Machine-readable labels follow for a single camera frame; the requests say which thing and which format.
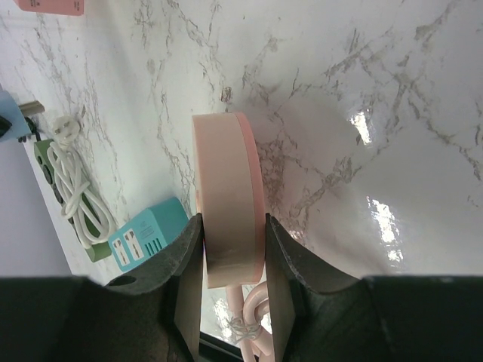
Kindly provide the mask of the teal power strip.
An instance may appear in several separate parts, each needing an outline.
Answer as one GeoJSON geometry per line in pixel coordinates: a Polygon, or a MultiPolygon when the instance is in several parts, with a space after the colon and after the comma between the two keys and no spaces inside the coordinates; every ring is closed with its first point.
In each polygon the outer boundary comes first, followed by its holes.
{"type": "Polygon", "coordinates": [[[108,240],[120,270],[129,272],[165,249],[187,223],[183,205],[175,197],[138,213],[108,240]]]}

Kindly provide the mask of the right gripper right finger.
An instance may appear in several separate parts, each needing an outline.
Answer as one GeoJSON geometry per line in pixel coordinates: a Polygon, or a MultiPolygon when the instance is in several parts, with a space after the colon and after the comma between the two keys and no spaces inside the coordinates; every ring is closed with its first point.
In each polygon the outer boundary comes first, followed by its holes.
{"type": "Polygon", "coordinates": [[[266,214],[265,265],[275,360],[282,361],[296,319],[310,312],[305,292],[337,293],[358,282],[295,241],[266,214]]]}

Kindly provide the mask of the green power strip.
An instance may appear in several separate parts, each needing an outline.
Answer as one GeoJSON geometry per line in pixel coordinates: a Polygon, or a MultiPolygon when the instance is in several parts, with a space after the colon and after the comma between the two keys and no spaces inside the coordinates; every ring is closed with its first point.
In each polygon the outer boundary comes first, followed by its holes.
{"type": "Polygon", "coordinates": [[[77,151],[48,139],[34,143],[34,156],[61,206],[61,216],[73,227],[89,259],[97,262],[110,256],[114,219],[87,178],[77,151]]]}

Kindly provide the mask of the pink round socket base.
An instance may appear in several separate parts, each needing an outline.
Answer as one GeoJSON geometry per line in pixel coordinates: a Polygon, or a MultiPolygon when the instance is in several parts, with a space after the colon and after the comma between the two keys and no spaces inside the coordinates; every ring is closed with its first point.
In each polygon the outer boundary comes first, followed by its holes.
{"type": "Polygon", "coordinates": [[[256,284],[265,262],[265,204],[250,123],[240,112],[195,115],[192,130],[208,287],[256,284]]]}

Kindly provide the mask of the pink cube socket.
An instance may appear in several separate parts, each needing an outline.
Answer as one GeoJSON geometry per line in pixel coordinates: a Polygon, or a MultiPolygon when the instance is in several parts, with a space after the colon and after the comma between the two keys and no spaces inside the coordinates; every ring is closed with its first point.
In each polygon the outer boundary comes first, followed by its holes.
{"type": "Polygon", "coordinates": [[[83,0],[14,0],[22,11],[40,14],[81,16],[85,12],[83,0]]]}

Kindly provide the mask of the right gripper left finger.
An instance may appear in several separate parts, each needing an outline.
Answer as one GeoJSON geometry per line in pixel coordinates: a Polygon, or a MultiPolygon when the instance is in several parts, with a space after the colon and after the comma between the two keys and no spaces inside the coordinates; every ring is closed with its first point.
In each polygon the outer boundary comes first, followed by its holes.
{"type": "Polygon", "coordinates": [[[199,356],[203,222],[197,213],[162,251],[107,285],[116,343],[134,361],[196,361],[199,356]]]}

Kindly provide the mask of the blue plug adapter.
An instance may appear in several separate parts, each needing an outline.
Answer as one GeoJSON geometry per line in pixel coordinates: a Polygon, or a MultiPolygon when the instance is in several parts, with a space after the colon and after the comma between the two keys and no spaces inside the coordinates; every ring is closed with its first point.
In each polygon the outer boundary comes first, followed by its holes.
{"type": "Polygon", "coordinates": [[[1,141],[19,140],[25,142],[32,135],[40,140],[37,125],[32,117],[44,111],[44,106],[38,100],[19,105],[9,92],[2,90],[1,141]]]}

